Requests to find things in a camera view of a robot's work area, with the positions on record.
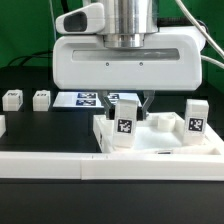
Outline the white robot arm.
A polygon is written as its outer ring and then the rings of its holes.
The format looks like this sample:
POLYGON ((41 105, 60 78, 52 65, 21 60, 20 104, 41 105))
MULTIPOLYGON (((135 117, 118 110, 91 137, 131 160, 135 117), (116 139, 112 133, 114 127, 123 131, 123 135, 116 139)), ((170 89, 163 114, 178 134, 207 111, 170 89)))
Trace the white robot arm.
POLYGON ((142 91, 145 113, 155 91, 197 89, 205 41, 190 25, 159 21, 157 2, 89 0, 59 16, 55 84, 63 90, 96 90, 109 119, 114 117, 107 98, 112 91, 142 91))

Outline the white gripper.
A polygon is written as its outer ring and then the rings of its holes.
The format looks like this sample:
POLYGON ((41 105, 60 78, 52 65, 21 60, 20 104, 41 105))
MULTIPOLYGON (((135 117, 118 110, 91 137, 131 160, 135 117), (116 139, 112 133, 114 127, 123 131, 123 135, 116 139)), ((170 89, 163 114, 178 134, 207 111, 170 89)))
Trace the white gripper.
MULTIPOLYGON (((202 35, 194 27, 162 27, 137 49, 108 49, 98 35, 65 36, 53 51, 53 79, 61 89, 144 90, 137 120, 146 119, 155 91, 195 90, 202 82, 202 35)), ((106 118, 115 105, 102 92, 106 118)))

